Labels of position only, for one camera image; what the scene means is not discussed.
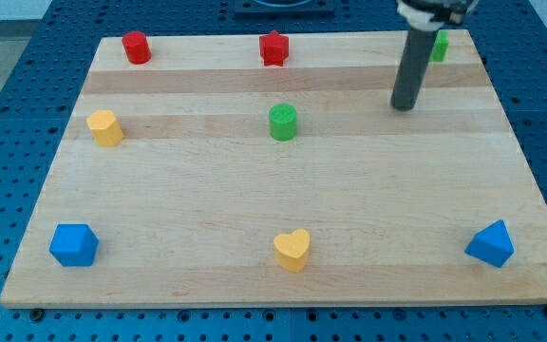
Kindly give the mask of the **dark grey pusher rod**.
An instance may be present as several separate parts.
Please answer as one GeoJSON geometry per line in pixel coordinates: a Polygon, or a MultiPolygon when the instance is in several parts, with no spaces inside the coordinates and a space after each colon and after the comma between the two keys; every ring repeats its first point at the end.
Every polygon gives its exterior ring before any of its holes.
{"type": "Polygon", "coordinates": [[[402,59],[390,104],[397,110],[411,110],[418,99],[438,31],[411,28],[407,32],[402,59]]]}

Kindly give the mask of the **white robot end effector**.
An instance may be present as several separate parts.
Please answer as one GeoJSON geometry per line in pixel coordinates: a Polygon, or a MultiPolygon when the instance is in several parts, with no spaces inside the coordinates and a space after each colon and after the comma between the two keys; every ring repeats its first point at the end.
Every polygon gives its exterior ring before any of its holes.
{"type": "Polygon", "coordinates": [[[397,12],[412,29],[438,30],[443,25],[461,26],[479,0],[397,0],[397,12]]]}

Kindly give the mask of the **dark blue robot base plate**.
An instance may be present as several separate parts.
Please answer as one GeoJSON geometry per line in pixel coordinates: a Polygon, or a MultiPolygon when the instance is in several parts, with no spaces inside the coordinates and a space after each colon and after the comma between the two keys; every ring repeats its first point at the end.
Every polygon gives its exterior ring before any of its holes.
{"type": "Polygon", "coordinates": [[[335,0],[231,0],[235,17],[334,14],[335,0]]]}

